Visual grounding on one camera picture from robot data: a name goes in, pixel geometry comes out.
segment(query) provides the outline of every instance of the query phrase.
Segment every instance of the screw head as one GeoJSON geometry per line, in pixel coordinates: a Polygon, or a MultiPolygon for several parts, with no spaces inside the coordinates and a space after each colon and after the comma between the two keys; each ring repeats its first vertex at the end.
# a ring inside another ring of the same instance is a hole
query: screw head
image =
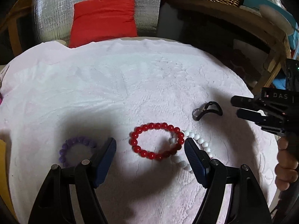
{"type": "Polygon", "coordinates": [[[58,169],[58,164],[53,164],[53,165],[51,166],[51,169],[52,169],[52,170],[56,170],[56,169],[58,169]]]}
{"type": "Polygon", "coordinates": [[[212,159],[212,160],[211,160],[211,163],[212,163],[213,165],[217,166],[217,165],[219,164],[219,160],[217,160],[217,159],[212,159]]]}
{"type": "Polygon", "coordinates": [[[81,163],[82,163],[82,165],[88,165],[90,163],[90,160],[84,159],[81,163]]]}
{"type": "Polygon", "coordinates": [[[246,164],[243,164],[243,165],[242,165],[242,168],[243,168],[245,171],[248,171],[248,170],[249,170],[249,167],[248,167],[246,164]]]}

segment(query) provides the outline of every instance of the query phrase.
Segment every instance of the purple bead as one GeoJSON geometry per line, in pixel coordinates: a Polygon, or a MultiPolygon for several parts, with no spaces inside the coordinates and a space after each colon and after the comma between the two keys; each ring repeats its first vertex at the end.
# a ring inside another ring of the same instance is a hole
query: purple bead
{"type": "Polygon", "coordinates": [[[86,146],[88,146],[89,142],[90,142],[90,140],[86,138],[86,139],[84,139],[83,144],[86,145],[86,146]]]}
{"type": "Polygon", "coordinates": [[[97,147],[97,143],[96,143],[95,141],[91,141],[91,142],[89,143],[89,146],[90,146],[91,148],[96,148],[96,147],[97,147]]]}
{"type": "Polygon", "coordinates": [[[64,163],[62,164],[62,166],[63,166],[63,167],[68,167],[69,164],[68,164],[67,162],[64,162],[64,163]]]}
{"type": "Polygon", "coordinates": [[[65,159],[64,156],[60,156],[60,157],[59,157],[59,161],[60,161],[61,163],[64,163],[64,162],[66,161],[66,159],[65,159]]]}
{"type": "Polygon", "coordinates": [[[66,140],[65,143],[68,145],[68,147],[71,147],[73,145],[73,142],[71,139],[66,140]]]}
{"type": "Polygon", "coordinates": [[[80,137],[78,137],[78,142],[82,144],[84,139],[85,139],[84,136],[80,136],[80,137]]]}
{"type": "Polygon", "coordinates": [[[78,142],[78,139],[76,137],[73,137],[71,140],[73,144],[76,144],[78,142]]]}
{"type": "Polygon", "coordinates": [[[62,144],[62,149],[67,150],[68,149],[68,145],[66,143],[62,144]]]}
{"type": "Polygon", "coordinates": [[[59,150],[59,155],[65,156],[66,155],[66,150],[65,149],[60,149],[59,150]]]}

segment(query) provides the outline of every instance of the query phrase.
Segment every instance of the bracelet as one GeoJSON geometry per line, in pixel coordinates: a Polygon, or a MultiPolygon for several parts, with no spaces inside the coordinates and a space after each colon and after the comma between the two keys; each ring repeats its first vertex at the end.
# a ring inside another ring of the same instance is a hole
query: bracelet
{"type": "Polygon", "coordinates": [[[135,131],[131,133],[131,139],[130,139],[130,145],[132,146],[132,149],[135,153],[139,153],[141,157],[147,157],[150,160],[158,160],[161,161],[164,158],[168,158],[170,155],[175,155],[177,151],[182,149],[182,145],[184,144],[184,133],[181,132],[179,127],[174,127],[173,125],[168,125],[167,123],[149,123],[147,125],[138,126],[135,128],[135,131]],[[142,149],[140,146],[138,146],[137,138],[139,134],[141,134],[144,131],[148,130],[160,130],[164,129],[170,132],[174,132],[178,139],[177,143],[173,145],[172,149],[169,151],[164,151],[163,153],[156,154],[154,152],[148,152],[147,150],[142,149]]]}
{"type": "MultiPolygon", "coordinates": [[[[211,152],[211,148],[209,147],[209,143],[204,141],[204,139],[201,138],[198,133],[193,133],[192,130],[191,131],[185,130],[183,131],[183,133],[185,135],[185,138],[191,137],[195,142],[197,141],[199,148],[203,149],[209,155],[210,158],[213,158],[213,154],[211,152]]],[[[173,147],[176,141],[177,141],[176,138],[172,138],[170,140],[171,142],[170,148],[173,147]]],[[[183,158],[179,154],[175,154],[171,156],[171,160],[174,163],[177,163],[179,167],[185,169],[186,171],[188,172],[192,171],[190,164],[187,161],[183,160],[183,158]]]]}
{"type": "Polygon", "coordinates": [[[83,144],[85,146],[89,146],[91,148],[96,148],[97,143],[95,141],[90,140],[87,137],[80,136],[80,137],[73,137],[65,141],[65,143],[62,145],[62,149],[59,150],[59,162],[62,163],[63,167],[68,167],[69,164],[66,161],[66,154],[71,147],[77,143],[83,144]]]}

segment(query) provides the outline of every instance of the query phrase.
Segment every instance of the red fabric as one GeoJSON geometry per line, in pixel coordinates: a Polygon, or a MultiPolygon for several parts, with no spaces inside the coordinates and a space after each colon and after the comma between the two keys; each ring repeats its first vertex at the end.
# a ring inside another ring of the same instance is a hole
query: red fabric
{"type": "Polygon", "coordinates": [[[70,48],[90,42],[137,37],[135,0],[87,0],[74,5],[70,48]]]}

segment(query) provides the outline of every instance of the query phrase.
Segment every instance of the red bead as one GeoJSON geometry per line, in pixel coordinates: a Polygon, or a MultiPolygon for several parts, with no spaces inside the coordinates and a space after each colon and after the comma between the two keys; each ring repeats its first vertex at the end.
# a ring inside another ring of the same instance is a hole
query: red bead
{"type": "Polygon", "coordinates": [[[181,144],[179,144],[179,143],[177,143],[176,145],[175,145],[175,147],[174,147],[174,149],[176,149],[176,150],[181,150],[182,149],[182,145],[181,144]]]}
{"type": "Polygon", "coordinates": [[[163,159],[162,154],[156,154],[156,160],[161,161],[163,159]]]}
{"type": "Polygon", "coordinates": [[[149,129],[147,125],[143,125],[143,126],[141,126],[141,128],[142,128],[142,131],[147,131],[149,129]]]}
{"type": "Polygon", "coordinates": [[[164,123],[162,123],[161,128],[164,129],[164,130],[166,130],[166,129],[167,129],[167,126],[168,126],[167,123],[164,122],[164,123]]]}
{"type": "Polygon", "coordinates": [[[137,139],[138,136],[139,136],[139,135],[138,135],[135,131],[131,133],[131,137],[132,137],[133,139],[137,139]]]}
{"type": "Polygon", "coordinates": [[[138,141],[136,139],[131,139],[130,140],[130,145],[131,146],[137,146],[137,144],[138,144],[138,141]]]}
{"type": "Polygon", "coordinates": [[[169,126],[167,127],[167,129],[168,129],[169,131],[173,131],[174,127],[173,127],[173,125],[169,125],[169,126]]]}
{"type": "Polygon", "coordinates": [[[149,128],[150,130],[154,129],[154,128],[155,128],[155,124],[154,124],[154,123],[149,123],[149,124],[148,124],[148,128],[149,128]]]}
{"type": "Polygon", "coordinates": [[[181,131],[181,130],[180,130],[179,127],[175,127],[175,128],[173,129],[173,132],[176,133],[176,134],[179,133],[180,131],[181,131]]]}
{"type": "Polygon", "coordinates": [[[146,150],[142,150],[142,151],[140,152],[140,156],[141,156],[141,157],[147,157],[147,154],[148,154],[148,152],[147,152],[146,150]]]}
{"type": "Polygon", "coordinates": [[[155,124],[155,129],[156,129],[156,130],[159,130],[159,129],[161,129],[161,127],[162,127],[162,126],[161,126],[161,124],[160,124],[160,123],[156,123],[156,124],[155,124]]]}
{"type": "Polygon", "coordinates": [[[147,158],[150,159],[150,160],[155,159],[155,157],[156,157],[156,153],[154,153],[154,152],[149,152],[148,155],[147,155],[147,158]]]}
{"type": "Polygon", "coordinates": [[[164,158],[168,158],[170,156],[170,151],[165,151],[162,153],[164,158]]]}
{"type": "Polygon", "coordinates": [[[141,147],[140,146],[133,146],[133,151],[136,153],[139,153],[141,151],[141,147]]]}
{"type": "Polygon", "coordinates": [[[176,153],[177,153],[176,148],[173,148],[173,149],[170,150],[170,154],[171,155],[175,155],[176,153]]]}
{"type": "Polygon", "coordinates": [[[178,138],[184,138],[184,133],[183,132],[179,132],[176,135],[178,136],[178,138]]]}
{"type": "Polygon", "coordinates": [[[136,132],[137,134],[141,134],[141,133],[142,133],[142,128],[139,127],[139,126],[137,126],[137,127],[135,128],[135,132],[136,132]]]}
{"type": "Polygon", "coordinates": [[[183,145],[184,142],[185,142],[185,140],[184,140],[183,138],[179,138],[179,139],[178,139],[178,143],[179,143],[179,144],[183,145]]]}

